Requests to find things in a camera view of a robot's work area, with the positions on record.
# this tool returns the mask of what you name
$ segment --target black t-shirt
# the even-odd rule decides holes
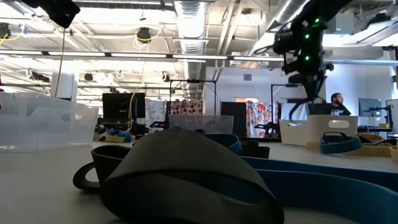
[[[327,115],[351,115],[344,105],[333,106],[331,103],[325,105],[325,113]]]

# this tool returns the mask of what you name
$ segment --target floral fabric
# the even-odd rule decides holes
[[[170,114],[201,115],[201,101],[176,100],[170,103]]]
[[[254,128],[257,124],[267,124],[272,121],[271,104],[246,102],[246,136],[248,138],[263,138],[264,129]]]
[[[165,121],[166,101],[145,99],[145,120],[146,125],[155,121]]]

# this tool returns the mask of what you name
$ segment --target clear plastic container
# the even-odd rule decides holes
[[[183,129],[195,131],[202,129],[207,134],[223,133],[232,134],[234,116],[213,115],[169,115],[170,128],[178,126]]]
[[[91,144],[98,109],[49,96],[0,93],[0,151]]]

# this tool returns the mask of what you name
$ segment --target white table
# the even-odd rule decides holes
[[[54,149],[39,152],[0,153],[0,223],[7,224],[105,224],[122,223],[101,204],[72,184],[74,173],[92,161],[90,151],[99,146]],[[270,158],[325,166],[398,172],[390,158],[324,156],[302,147],[279,143]],[[354,223],[336,215],[295,208],[285,209],[286,224]]]

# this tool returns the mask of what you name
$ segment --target table surface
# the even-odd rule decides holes
[[[0,154],[1,223],[25,224],[111,224],[123,223],[101,204],[95,194],[84,193],[72,184],[74,173],[92,161],[92,146],[37,152]],[[264,143],[271,147],[270,158],[324,166],[398,172],[391,158],[326,156],[304,147]],[[95,178],[95,172],[89,179]],[[285,223],[354,223],[334,214],[285,208]]]

